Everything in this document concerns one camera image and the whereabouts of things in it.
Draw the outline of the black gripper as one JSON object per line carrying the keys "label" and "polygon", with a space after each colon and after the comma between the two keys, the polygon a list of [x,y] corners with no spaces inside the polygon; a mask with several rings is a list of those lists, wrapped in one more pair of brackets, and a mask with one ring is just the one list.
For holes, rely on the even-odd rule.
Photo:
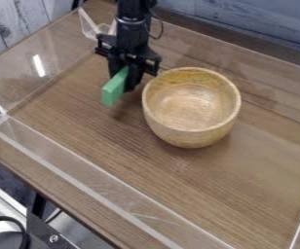
{"label": "black gripper", "polygon": [[151,18],[127,21],[115,18],[116,34],[98,34],[95,52],[108,60],[110,77],[127,67],[124,92],[134,91],[142,80],[143,71],[155,76],[162,57],[148,47]]}

